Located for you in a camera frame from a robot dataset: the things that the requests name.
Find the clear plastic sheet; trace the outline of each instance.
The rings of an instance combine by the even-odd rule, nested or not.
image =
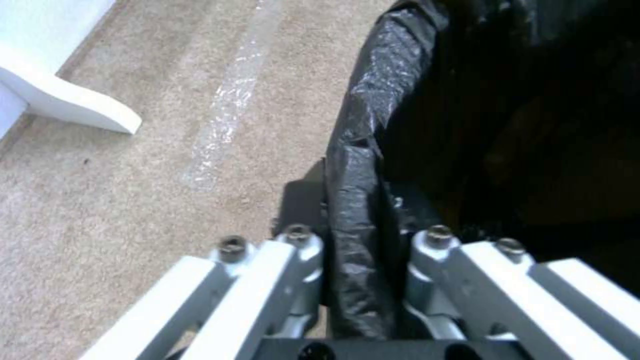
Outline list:
[[[222,84],[211,104],[211,117],[199,130],[192,148],[192,161],[182,180],[194,190],[211,191],[218,167],[244,112],[282,18],[280,0],[258,0],[247,29],[227,66]]]

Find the black plastic bag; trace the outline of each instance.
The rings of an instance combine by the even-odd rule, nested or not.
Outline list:
[[[502,226],[524,203],[513,199],[523,197],[497,197],[484,211],[477,205],[486,201],[484,184],[517,194],[526,175],[512,170],[540,162],[532,156],[540,151],[521,145],[548,144],[528,138],[540,133],[531,131],[517,146],[500,147],[518,129],[520,114],[535,114],[533,127],[540,127],[537,105],[563,119],[585,99],[600,99],[621,118],[638,114],[636,86],[611,83],[621,71],[637,78],[635,14],[632,1],[402,0],[378,19],[326,153],[332,336],[402,337],[397,269],[405,266],[408,239],[383,229],[393,216],[388,209],[403,209],[393,204],[389,184],[420,188],[460,234],[478,223]],[[585,78],[593,91],[579,91]],[[602,84],[611,88],[602,92]],[[563,92],[577,95],[560,99]],[[562,132],[554,127],[542,138],[564,139]],[[502,148],[509,164],[485,166]],[[394,249],[401,250],[389,256]]]

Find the beige carpet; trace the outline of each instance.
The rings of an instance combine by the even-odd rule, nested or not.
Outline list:
[[[206,256],[225,234],[268,235],[282,186],[323,155],[357,52],[392,2],[279,1],[210,191],[180,178],[255,1],[120,1],[61,77],[129,105],[138,134],[37,117],[13,132],[0,153],[2,359],[77,358],[181,256]]]

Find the bolt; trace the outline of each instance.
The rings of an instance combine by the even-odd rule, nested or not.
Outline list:
[[[312,233],[309,226],[293,224],[284,229],[284,234],[287,238],[287,243],[299,247],[304,245],[307,240],[311,238]]]
[[[451,229],[444,225],[434,225],[427,229],[427,244],[434,249],[444,250],[453,240]]]
[[[527,252],[518,240],[511,238],[498,239],[495,247],[516,264],[522,261],[522,256]]]
[[[226,236],[218,246],[220,260],[226,263],[237,263],[246,254],[246,239],[239,235]]]

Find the hole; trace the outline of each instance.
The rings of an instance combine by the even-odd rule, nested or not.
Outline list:
[[[493,324],[489,329],[489,335],[500,335],[509,332],[509,329],[504,324],[499,322]]]
[[[445,360],[482,360],[474,349],[465,344],[453,344],[444,352]]]
[[[300,350],[298,360],[335,360],[335,354],[329,345],[313,342]]]

